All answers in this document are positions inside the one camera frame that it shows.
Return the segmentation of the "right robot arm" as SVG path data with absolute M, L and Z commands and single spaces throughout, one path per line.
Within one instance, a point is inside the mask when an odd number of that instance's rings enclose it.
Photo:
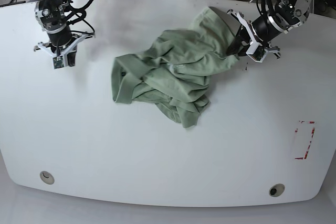
M 72 0 L 39 0 L 35 6 L 35 18 L 49 42 L 39 42 L 34 51 L 43 50 L 52 58 L 54 69 L 74 67 L 77 46 L 85 39 L 95 36 L 95 29 L 85 20 L 86 9 L 93 0 L 83 7 L 75 8 Z

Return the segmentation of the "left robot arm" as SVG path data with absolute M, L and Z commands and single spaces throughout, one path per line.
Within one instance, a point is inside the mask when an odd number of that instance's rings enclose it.
M 260 0 L 259 17 L 253 22 L 244 19 L 241 12 L 229 10 L 240 27 L 227 48 L 227 55 L 248 56 L 255 62 L 263 62 L 268 54 L 280 58 L 280 49 L 271 41 L 280 34 L 303 25 L 313 0 Z

